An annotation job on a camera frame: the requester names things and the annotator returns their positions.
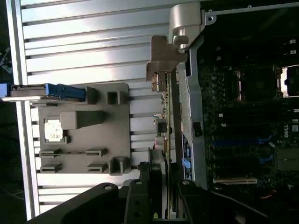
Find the silver CPU chip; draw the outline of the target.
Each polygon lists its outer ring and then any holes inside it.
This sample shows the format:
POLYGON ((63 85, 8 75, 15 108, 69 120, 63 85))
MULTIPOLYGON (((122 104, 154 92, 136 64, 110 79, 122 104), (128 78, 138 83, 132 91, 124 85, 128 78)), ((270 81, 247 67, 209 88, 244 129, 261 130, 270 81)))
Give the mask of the silver CPU chip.
POLYGON ((44 137, 48 142, 61 142, 64 132, 58 119, 49 119, 44 123, 44 137))

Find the blue expansion slot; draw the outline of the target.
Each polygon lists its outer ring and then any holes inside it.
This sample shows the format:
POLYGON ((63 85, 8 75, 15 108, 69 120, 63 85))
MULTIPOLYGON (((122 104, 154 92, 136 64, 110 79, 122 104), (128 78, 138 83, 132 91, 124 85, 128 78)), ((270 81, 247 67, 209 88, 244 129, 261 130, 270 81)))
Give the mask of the blue expansion slot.
POLYGON ((269 142, 272 139, 272 135, 265 138, 246 138, 246 139, 226 139, 226 140, 214 140, 213 146, 215 147, 232 147, 243 145, 261 145, 269 142))

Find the open PC case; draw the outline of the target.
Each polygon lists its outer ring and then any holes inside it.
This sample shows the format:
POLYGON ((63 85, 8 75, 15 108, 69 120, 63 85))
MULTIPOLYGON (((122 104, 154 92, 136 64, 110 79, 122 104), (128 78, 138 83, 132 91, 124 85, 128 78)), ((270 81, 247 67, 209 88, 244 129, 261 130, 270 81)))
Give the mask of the open PC case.
MULTIPOLYGON (((299 0, 212 0, 175 6, 170 35, 185 35, 188 59, 178 68, 184 179, 207 190, 199 70, 299 65, 299 0)), ((299 213, 272 209, 278 224, 299 224, 299 213)))

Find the green motherboard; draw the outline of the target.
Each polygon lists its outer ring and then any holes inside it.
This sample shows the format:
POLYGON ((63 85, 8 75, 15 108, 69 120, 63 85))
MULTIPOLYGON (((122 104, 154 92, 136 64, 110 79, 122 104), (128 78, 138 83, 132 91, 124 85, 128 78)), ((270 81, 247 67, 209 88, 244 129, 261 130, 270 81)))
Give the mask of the green motherboard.
POLYGON ((207 184, 225 185, 213 183, 214 178, 255 177, 257 184, 225 186, 299 213, 299 171, 280 171, 277 160, 279 149, 299 148, 299 98, 284 98, 281 92, 279 98, 270 101, 234 101, 228 86, 231 75, 248 68, 253 67, 205 66, 199 70, 207 184), (272 139, 261 145, 213 146, 214 140, 270 135, 272 139))

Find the metal socket cover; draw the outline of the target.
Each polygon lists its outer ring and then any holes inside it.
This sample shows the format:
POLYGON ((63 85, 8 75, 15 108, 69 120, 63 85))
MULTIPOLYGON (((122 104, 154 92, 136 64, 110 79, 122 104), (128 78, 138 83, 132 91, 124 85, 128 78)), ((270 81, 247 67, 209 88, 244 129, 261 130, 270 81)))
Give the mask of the metal socket cover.
POLYGON ((283 68, 278 81, 284 98, 299 98, 299 65, 283 68))

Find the grey parts rack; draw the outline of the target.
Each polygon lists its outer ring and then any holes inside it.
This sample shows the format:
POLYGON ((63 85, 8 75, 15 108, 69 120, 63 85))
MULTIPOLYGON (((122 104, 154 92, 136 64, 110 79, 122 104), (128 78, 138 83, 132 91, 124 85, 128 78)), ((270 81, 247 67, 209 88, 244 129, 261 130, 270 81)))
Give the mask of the grey parts rack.
POLYGON ((106 151, 104 156, 60 155, 38 157, 41 173, 98 173, 122 175, 130 172, 130 125, 128 85, 81 84, 84 102, 57 102, 38 108, 40 152, 106 151), (48 142, 44 123, 58 119, 64 132, 61 142, 48 142))

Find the hard disk in blue caddy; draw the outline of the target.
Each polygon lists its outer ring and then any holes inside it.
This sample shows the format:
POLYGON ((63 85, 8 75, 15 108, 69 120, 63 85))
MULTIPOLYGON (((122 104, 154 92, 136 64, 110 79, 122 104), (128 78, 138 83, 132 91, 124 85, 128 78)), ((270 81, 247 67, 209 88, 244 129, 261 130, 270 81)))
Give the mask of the hard disk in blue caddy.
POLYGON ((85 89, 64 84, 0 84, 0 102, 84 102, 85 89))

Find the grey chipset heatsink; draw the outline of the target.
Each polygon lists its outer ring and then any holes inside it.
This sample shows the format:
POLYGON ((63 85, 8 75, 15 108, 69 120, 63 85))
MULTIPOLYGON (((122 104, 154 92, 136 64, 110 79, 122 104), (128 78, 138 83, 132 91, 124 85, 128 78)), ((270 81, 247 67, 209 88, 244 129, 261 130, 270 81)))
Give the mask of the grey chipset heatsink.
POLYGON ((279 149, 277 160, 278 170, 299 171, 299 148, 279 149))

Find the green RAM stick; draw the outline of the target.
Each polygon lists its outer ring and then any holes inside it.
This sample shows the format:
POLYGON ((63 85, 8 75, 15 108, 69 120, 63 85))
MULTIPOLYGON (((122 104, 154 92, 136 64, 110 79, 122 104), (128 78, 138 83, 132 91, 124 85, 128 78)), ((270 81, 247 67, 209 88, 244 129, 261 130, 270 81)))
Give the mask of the green RAM stick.
POLYGON ((107 152, 104 150, 104 151, 91 151, 91 152, 88 152, 88 151, 85 151, 85 152, 58 152, 58 153, 42 153, 40 152, 39 153, 39 156, 40 157, 56 157, 56 156, 60 156, 60 155, 88 155, 88 156, 104 156, 107 152))

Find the white expansion slot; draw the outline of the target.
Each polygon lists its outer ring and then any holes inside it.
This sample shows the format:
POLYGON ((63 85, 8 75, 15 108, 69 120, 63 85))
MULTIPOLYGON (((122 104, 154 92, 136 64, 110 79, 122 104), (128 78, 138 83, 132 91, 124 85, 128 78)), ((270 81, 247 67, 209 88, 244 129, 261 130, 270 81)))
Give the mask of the white expansion slot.
POLYGON ((225 185, 257 184, 257 179, 255 177, 214 178, 213 183, 220 183, 225 185))

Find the CPU socket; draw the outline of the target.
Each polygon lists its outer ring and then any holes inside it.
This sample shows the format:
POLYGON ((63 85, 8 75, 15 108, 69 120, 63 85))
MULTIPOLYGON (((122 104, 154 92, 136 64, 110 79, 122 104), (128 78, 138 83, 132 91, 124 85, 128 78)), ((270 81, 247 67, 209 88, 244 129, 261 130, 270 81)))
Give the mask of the CPU socket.
POLYGON ((282 70, 275 66, 234 71, 229 83, 234 101, 257 103, 279 98, 279 79, 282 70))

